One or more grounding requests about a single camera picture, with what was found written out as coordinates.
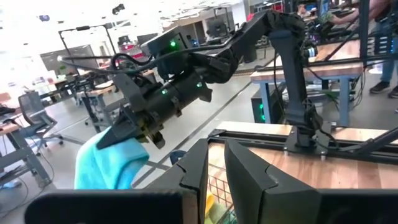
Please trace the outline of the person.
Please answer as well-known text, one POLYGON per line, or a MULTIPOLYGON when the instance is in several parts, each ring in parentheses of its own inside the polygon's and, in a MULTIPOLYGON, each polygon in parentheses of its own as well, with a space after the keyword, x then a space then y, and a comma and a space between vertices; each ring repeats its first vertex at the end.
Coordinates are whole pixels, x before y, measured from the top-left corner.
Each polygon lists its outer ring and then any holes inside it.
POLYGON ((310 17, 311 16, 311 12, 307 11, 305 8, 304 4, 298 4, 297 5, 297 14, 301 17, 310 17))
MULTIPOLYGON (((387 35, 391 31, 390 20, 387 18, 392 6, 392 0, 369 0, 369 21, 376 23, 372 32, 384 33, 387 35)), ((336 17, 334 14, 329 19, 330 22, 339 25, 354 21, 359 16, 359 9, 345 17, 336 17)), ((394 69, 398 69, 398 60, 386 60, 382 66, 380 82, 369 89, 372 94, 381 93, 390 87, 394 69)))

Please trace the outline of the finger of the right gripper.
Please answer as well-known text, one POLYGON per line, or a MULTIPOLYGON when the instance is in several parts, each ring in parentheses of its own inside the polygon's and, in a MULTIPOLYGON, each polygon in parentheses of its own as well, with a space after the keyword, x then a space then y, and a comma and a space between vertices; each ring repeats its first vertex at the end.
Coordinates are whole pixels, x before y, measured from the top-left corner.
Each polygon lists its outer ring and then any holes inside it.
POLYGON ((143 132, 137 123, 136 117, 122 114, 97 142, 98 149, 105 149, 128 139, 143 137, 143 132))

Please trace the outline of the wooden top work table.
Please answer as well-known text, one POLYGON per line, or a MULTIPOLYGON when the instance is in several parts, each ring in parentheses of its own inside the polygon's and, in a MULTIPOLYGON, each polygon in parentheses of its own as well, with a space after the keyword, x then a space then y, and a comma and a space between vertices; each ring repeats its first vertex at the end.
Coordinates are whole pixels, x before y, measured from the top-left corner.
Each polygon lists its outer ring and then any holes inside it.
POLYGON ((123 102, 120 99, 107 105, 104 101, 104 95, 112 93, 116 89, 116 86, 112 81, 100 84, 99 86, 100 88, 95 88, 94 90, 83 90, 77 93, 77 97, 83 102, 89 114, 89 119, 91 119, 91 123, 97 133, 101 131, 101 127, 105 128, 112 125, 113 118, 116 116, 114 111, 123 102))

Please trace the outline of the black station frame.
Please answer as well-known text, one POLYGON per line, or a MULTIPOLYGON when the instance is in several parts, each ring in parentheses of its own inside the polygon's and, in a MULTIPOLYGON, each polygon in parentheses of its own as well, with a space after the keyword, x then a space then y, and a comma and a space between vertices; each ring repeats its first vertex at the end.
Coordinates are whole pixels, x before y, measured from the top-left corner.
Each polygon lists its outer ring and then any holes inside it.
POLYGON ((71 33, 74 32, 74 33, 76 33, 76 32, 84 32, 84 31, 95 31, 95 30, 98 30, 100 27, 105 31, 106 36, 108 38, 108 42, 110 43, 111 55, 116 54, 117 51, 116 51, 116 48, 114 46, 111 34, 109 33, 109 30, 108 30, 106 24, 100 24, 100 25, 95 25, 95 26, 89 26, 89 25, 87 25, 87 26, 79 26, 79 27, 72 28, 72 29, 64 29, 64 30, 58 31, 58 36, 59 36, 60 40, 62 41, 62 44, 63 44, 63 46, 64 46, 64 48, 65 48, 65 50, 67 51, 67 54, 68 54, 68 56, 64 57, 62 59, 62 61, 65 61, 65 62, 66 61, 71 61, 72 65, 75 66, 76 65, 75 61, 106 59, 106 56, 103 56, 103 57, 102 56, 98 56, 97 57, 97 56, 94 56, 94 55, 93 56, 76 56, 76 55, 72 55, 72 53, 70 52, 70 48, 68 47, 67 43, 65 42, 65 38, 63 36, 64 32, 71 32, 71 33))

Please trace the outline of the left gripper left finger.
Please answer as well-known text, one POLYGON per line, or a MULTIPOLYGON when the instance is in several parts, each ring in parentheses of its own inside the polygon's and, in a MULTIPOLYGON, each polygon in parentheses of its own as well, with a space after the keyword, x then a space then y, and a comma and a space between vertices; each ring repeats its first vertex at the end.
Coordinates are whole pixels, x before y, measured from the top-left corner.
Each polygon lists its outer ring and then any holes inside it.
POLYGON ((25 224, 204 224, 208 141, 199 139, 143 189, 58 190, 33 200, 25 224))

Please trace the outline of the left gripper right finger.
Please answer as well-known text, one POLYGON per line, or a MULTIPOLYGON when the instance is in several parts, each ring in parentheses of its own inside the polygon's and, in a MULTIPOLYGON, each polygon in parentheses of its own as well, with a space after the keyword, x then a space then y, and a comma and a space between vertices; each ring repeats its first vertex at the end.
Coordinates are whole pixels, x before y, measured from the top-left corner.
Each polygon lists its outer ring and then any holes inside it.
POLYGON ((238 224, 398 224, 398 190, 316 189, 235 140, 224 163, 238 224))

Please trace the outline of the grey mesh office chair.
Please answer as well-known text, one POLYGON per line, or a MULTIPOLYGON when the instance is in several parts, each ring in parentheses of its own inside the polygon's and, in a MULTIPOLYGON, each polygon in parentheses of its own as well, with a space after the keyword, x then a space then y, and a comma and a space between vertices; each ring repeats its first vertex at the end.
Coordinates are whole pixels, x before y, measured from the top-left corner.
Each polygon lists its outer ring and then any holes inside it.
POLYGON ((41 102, 40 95, 36 91, 29 91, 18 97, 19 106, 22 116, 28 123, 27 127, 21 128, 21 133, 25 138, 31 140, 37 139, 36 144, 37 156, 41 156, 40 148, 47 147, 48 141, 59 140, 59 145, 63 144, 63 136, 61 134, 45 135, 57 124, 45 110, 41 102))

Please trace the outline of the blue microfiber towel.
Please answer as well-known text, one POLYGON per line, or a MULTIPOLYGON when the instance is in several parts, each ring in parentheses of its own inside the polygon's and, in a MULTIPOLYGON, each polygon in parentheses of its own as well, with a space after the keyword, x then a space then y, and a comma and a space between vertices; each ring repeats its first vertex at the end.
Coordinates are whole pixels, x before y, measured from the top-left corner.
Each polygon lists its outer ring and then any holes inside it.
POLYGON ((79 148, 75 189, 130 189, 136 174, 147 164, 149 153, 134 138, 99 150, 96 145, 108 131, 94 135, 79 148))

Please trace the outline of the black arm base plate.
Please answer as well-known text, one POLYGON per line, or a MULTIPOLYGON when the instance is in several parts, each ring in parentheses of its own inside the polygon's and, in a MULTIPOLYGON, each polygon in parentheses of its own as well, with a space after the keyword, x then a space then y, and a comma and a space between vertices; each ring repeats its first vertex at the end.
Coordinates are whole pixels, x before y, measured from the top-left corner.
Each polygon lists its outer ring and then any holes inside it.
POLYGON ((306 131, 303 128, 292 126, 287 140, 282 148, 285 155, 308 154, 313 156, 326 156, 333 143, 330 137, 331 124, 324 123, 324 130, 306 131))

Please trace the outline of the black computer tower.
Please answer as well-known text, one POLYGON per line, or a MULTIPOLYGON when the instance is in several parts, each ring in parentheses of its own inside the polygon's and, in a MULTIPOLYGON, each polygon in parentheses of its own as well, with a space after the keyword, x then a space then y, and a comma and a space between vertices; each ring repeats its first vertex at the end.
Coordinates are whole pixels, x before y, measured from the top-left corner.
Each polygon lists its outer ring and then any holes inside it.
POLYGON ((282 99, 285 83, 275 86, 260 83, 258 91, 251 97, 252 113, 255 123, 282 123, 284 121, 284 102, 282 99))

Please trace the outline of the grey metal desk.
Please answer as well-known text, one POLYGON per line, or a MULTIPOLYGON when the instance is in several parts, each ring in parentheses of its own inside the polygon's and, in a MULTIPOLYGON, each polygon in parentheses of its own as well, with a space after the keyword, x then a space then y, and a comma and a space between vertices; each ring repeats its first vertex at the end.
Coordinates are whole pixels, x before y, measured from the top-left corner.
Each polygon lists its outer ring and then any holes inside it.
POLYGON ((16 162, 24 161, 23 166, 17 167, 15 170, 9 171, 0 177, 0 186, 11 182, 27 172, 31 172, 36 177, 41 178, 42 183, 39 183, 40 187, 47 186, 52 181, 19 130, 20 127, 17 124, 7 123, 0 125, 0 136, 7 136, 16 149, 4 156, 0 156, 0 169, 5 169, 16 162))

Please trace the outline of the black table clamp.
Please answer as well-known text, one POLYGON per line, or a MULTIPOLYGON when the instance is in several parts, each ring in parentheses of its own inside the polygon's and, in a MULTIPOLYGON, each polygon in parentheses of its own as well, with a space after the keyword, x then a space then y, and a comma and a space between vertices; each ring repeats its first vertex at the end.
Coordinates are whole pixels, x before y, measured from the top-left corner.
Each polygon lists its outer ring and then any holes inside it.
POLYGON ((170 162, 172 165, 176 164, 187 152, 181 150, 175 150, 170 153, 170 162))

